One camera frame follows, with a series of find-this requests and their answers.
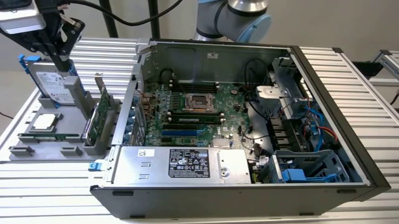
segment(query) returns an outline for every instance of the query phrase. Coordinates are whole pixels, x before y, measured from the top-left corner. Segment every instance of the circuit board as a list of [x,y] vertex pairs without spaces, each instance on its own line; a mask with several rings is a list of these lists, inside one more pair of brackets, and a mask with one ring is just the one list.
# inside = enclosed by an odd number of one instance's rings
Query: circuit board
[[86,123],[84,131],[85,144],[88,144],[89,146],[93,146],[96,139],[101,137],[109,107],[109,95],[106,89],[102,89],[100,101],[97,103],[97,107],[94,108],[92,118]]
[[212,109],[221,112],[224,121],[220,125],[196,125],[196,136],[165,136],[161,134],[162,126],[168,124],[168,111],[184,111],[186,109],[185,98],[186,94],[172,92],[169,87],[149,83],[145,85],[145,93],[153,93],[153,98],[149,100],[149,107],[153,111],[146,113],[146,146],[196,146],[206,147],[213,139],[229,139],[230,148],[249,147],[250,143],[241,142],[241,136],[237,134],[237,128],[241,126],[241,131],[249,125],[248,114],[242,112],[244,95],[238,92],[238,87],[232,84],[220,84],[218,91],[210,95]]

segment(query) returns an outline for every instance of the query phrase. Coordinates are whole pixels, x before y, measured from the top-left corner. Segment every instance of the metal table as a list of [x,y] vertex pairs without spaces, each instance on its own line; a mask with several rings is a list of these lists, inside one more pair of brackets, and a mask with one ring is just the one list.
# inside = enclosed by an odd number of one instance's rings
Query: metal table
[[[82,38],[76,45],[70,57],[84,88],[94,97],[98,89],[93,75],[100,72],[108,91],[122,100],[132,64],[137,60],[134,44],[136,40],[128,39]],[[365,202],[345,203],[317,217],[118,220],[89,194],[92,179],[101,174],[86,171],[86,162],[6,161],[8,148],[18,140],[16,134],[26,128],[40,106],[34,90],[0,136],[0,161],[3,161],[0,164],[0,223],[399,223],[399,134],[389,133],[399,130],[397,114],[342,54],[332,49],[302,48],[302,51],[386,177],[392,187],[386,193]],[[356,101],[362,98],[366,104],[358,105]]]

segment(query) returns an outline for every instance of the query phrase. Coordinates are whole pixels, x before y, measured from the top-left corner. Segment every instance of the warning label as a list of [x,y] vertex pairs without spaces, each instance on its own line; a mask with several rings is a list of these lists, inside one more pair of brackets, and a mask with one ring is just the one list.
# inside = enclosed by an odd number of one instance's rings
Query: warning label
[[170,149],[169,177],[209,178],[209,155],[206,149]]

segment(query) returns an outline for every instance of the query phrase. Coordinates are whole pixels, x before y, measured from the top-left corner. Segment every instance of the cpu socket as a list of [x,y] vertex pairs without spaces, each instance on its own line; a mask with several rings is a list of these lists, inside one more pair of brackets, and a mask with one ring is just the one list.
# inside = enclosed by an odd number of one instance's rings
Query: cpu socket
[[212,94],[185,94],[185,108],[189,112],[214,112]]

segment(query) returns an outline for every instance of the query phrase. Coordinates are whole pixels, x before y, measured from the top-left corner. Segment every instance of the motherboard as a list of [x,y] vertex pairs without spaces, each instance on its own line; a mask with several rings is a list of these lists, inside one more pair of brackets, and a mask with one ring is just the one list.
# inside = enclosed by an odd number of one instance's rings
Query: motherboard
[[238,149],[252,145],[242,138],[249,118],[237,84],[145,86],[146,146]]

